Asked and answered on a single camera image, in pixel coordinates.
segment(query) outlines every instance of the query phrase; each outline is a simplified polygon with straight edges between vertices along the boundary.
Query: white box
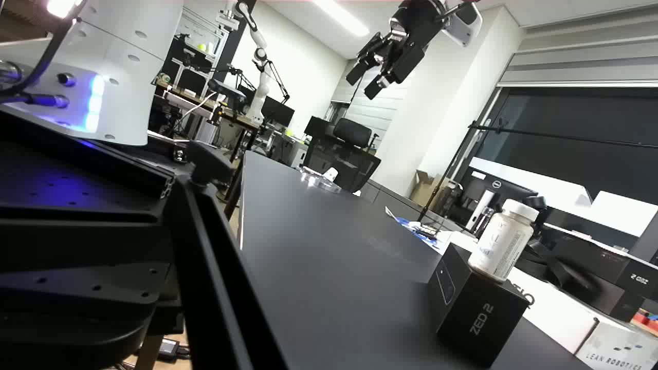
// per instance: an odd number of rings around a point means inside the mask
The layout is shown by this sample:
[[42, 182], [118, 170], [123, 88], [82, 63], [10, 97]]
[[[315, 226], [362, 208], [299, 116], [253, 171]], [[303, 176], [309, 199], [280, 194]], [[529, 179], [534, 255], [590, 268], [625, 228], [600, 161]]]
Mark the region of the white box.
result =
[[523, 317], [592, 369], [650, 370], [658, 361], [658, 338], [517, 268], [507, 278], [531, 303]]

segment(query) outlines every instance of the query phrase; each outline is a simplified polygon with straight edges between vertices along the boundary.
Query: light fixture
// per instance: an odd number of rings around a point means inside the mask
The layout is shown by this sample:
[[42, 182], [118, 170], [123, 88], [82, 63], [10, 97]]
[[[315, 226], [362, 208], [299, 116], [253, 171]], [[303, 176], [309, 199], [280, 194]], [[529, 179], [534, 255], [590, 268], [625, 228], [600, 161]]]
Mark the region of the light fixture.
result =
[[59, 18], [65, 18], [73, 6], [78, 6], [82, 0], [49, 0], [46, 9], [48, 12]]
[[363, 37], [370, 33], [370, 30], [355, 16], [350, 14], [334, 0], [312, 0], [315, 5], [329, 14], [336, 22], [355, 36]]

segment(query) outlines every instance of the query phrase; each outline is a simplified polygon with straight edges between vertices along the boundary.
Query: white cable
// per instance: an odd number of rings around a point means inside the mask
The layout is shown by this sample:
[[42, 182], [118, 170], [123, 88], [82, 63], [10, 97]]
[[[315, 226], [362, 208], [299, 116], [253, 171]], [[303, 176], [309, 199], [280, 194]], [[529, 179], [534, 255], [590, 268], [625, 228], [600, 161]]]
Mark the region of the white cable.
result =
[[180, 117], [180, 120], [178, 120], [178, 122], [183, 122], [183, 119], [184, 119], [185, 117], [187, 117], [188, 114], [192, 113], [192, 111], [194, 111], [196, 108], [199, 108], [200, 106], [204, 105], [205, 102], [208, 101], [210, 98], [212, 98], [213, 95], [216, 94], [216, 93], [217, 93], [217, 92], [213, 92], [212, 94], [208, 95], [208, 96], [207, 96], [207, 97], [206, 97], [201, 103], [199, 103], [199, 105], [196, 105], [194, 108], [192, 108], [192, 109], [190, 109], [189, 111], [187, 111], [187, 113], [185, 113], [182, 117]]

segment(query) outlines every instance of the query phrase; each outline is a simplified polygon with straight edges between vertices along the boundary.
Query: white pill bottle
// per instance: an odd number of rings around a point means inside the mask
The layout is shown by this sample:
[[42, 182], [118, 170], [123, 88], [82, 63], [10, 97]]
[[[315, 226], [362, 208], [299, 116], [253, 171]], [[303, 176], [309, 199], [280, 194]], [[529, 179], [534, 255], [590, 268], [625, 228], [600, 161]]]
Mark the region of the white pill bottle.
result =
[[492, 216], [489, 225], [470, 255], [468, 264], [476, 271], [498, 282], [504, 282], [521, 252], [532, 237], [533, 223], [539, 211], [508, 199], [503, 212]]

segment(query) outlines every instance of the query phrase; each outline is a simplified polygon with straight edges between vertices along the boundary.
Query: white bottle cap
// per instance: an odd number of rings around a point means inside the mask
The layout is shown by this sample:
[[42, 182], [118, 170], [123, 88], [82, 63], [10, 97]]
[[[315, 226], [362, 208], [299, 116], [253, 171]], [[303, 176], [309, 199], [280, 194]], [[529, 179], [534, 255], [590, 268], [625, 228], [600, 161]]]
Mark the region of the white bottle cap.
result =
[[534, 208], [530, 208], [523, 203], [519, 203], [513, 199], [508, 199], [503, 203], [503, 210], [516, 213], [517, 215], [523, 216], [530, 221], [534, 222], [539, 215], [539, 211]]

